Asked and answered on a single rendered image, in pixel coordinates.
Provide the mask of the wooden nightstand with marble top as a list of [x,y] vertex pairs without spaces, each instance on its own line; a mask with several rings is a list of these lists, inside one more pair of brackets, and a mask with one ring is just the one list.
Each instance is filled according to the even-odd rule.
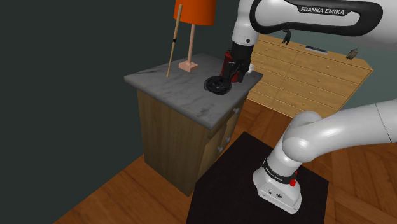
[[191,73],[175,60],[124,77],[137,90],[144,161],[185,195],[231,141],[249,91],[263,76],[253,71],[216,95],[204,82],[220,74],[223,60],[204,53],[192,60],[198,68]]

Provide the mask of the orange table lamp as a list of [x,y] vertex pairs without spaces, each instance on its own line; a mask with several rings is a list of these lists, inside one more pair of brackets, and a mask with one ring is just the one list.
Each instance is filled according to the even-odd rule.
[[195,27],[214,25],[215,11],[216,0],[175,0],[173,18],[191,25],[188,59],[179,63],[180,69],[192,72],[198,68],[198,64],[192,62]]

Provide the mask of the black round dish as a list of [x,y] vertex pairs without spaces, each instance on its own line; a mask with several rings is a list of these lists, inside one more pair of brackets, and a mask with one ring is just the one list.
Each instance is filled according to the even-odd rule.
[[228,78],[212,76],[205,80],[204,89],[216,95],[225,95],[232,89],[232,83]]

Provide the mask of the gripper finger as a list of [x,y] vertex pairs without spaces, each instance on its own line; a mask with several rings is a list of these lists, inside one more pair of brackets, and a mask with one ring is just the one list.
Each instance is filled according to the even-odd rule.
[[223,83],[230,83],[238,71],[239,64],[237,62],[226,62],[222,72]]
[[242,83],[245,74],[248,72],[249,70],[249,63],[248,62],[242,62],[239,66],[239,75],[237,78],[237,81],[239,83]]

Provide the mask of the wooden stick with black band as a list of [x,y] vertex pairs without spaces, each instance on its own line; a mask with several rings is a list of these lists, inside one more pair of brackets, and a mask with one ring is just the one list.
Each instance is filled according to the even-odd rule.
[[174,49],[175,49],[175,45],[176,45],[176,39],[177,39],[177,35],[178,35],[178,29],[179,29],[179,23],[180,23],[180,18],[181,18],[182,9],[183,9],[183,5],[180,4],[180,5],[178,6],[178,13],[177,13],[177,17],[176,17],[176,24],[175,24],[175,28],[174,28],[174,35],[173,35],[173,38],[172,38],[171,54],[170,54],[169,64],[168,64],[167,74],[166,74],[166,77],[167,77],[167,78],[169,77],[170,70],[171,70],[172,58],[173,58]]

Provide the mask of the black robot stand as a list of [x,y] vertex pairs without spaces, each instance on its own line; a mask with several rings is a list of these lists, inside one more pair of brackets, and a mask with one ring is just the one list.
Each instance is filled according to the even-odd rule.
[[297,171],[302,204],[289,214],[258,195],[253,173],[272,147],[243,132],[197,181],[186,224],[324,224],[328,180]]

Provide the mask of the light wooden chest of drawers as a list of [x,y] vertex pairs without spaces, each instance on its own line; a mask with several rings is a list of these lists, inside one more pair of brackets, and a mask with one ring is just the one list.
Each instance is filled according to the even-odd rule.
[[302,111],[330,116],[346,104],[373,69],[362,59],[260,35],[251,56],[263,75],[248,98],[289,117]]

